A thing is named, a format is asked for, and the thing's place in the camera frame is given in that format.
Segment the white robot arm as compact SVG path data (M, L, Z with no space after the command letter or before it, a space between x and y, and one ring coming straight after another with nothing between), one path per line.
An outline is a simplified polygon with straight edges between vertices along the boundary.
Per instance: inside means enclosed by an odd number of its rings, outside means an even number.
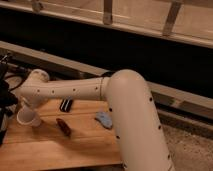
M51 81L47 72L35 69L20 94L23 102L17 121L30 126L41 123L35 109L46 99L105 101L125 171L175 171L149 86L133 70L110 77Z

